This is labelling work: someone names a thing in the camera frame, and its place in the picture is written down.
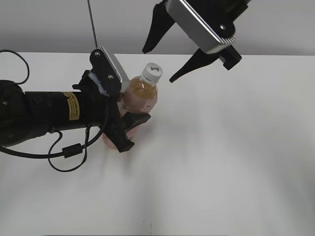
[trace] plastic bottle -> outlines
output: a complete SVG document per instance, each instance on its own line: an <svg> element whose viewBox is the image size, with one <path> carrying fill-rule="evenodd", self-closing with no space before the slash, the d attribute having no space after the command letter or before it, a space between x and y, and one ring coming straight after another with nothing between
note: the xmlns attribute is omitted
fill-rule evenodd
<svg viewBox="0 0 315 236"><path fill-rule="evenodd" d="M148 114L158 101L157 83L162 75L163 70L159 65L155 63L147 64L141 76L137 76L130 81L129 87L118 104L121 116L124 116L126 112ZM130 140L132 140L138 129L139 126L127 132ZM116 148L105 134L103 134L103 140L110 148Z"/></svg>

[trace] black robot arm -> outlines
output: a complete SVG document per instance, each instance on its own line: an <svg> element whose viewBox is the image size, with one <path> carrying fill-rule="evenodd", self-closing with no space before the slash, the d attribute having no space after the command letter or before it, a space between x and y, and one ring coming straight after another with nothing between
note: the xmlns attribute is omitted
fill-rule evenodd
<svg viewBox="0 0 315 236"><path fill-rule="evenodd" d="M104 48L95 49L90 56L92 69L84 72L79 84L73 85L80 90L78 92L23 92L12 81L0 81L0 151L16 154L3 147L47 132L87 126L101 128L88 145L105 133L119 152L130 150L134 143L127 138L126 132L145 123L150 115L127 113L120 117L117 102L128 79L114 60ZM80 144L66 147L58 156L80 154L84 147Z"/></svg>

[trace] white table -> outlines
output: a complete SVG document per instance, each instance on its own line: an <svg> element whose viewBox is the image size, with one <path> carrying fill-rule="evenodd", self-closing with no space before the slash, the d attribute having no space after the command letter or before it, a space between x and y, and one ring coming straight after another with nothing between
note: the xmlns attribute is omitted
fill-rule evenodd
<svg viewBox="0 0 315 236"><path fill-rule="evenodd" d="M72 90L91 67L88 54L23 55L25 91ZM69 174L0 154L0 235L315 235L315 57L245 56L231 71L218 61L170 84L188 58L118 55L130 78L164 68L129 153L99 140ZM25 69L0 55L0 72L21 81ZM56 138L14 149L47 153ZM55 151L83 140L65 132Z"/></svg>

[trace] bottle cap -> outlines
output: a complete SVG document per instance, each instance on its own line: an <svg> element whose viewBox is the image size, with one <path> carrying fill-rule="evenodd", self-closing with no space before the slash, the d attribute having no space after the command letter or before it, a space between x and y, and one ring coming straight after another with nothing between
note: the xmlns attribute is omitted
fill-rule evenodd
<svg viewBox="0 0 315 236"><path fill-rule="evenodd" d="M141 74L141 78L148 84L156 85L157 82L162 77L162 75L163 75L163 70L158 64L149 63L144 68Z"/></svg>

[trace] black cylindrical motor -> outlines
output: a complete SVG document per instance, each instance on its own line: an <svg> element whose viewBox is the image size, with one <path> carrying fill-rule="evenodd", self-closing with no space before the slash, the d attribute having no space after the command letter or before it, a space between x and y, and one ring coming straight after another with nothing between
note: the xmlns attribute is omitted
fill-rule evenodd
<svg viewBox="0 0 315 236"><path fill-rule="evenodd" d="M0 81L0 146L12 146L57 130L101 126L106 97L94 102L82 92L25 92Z"/></svg>

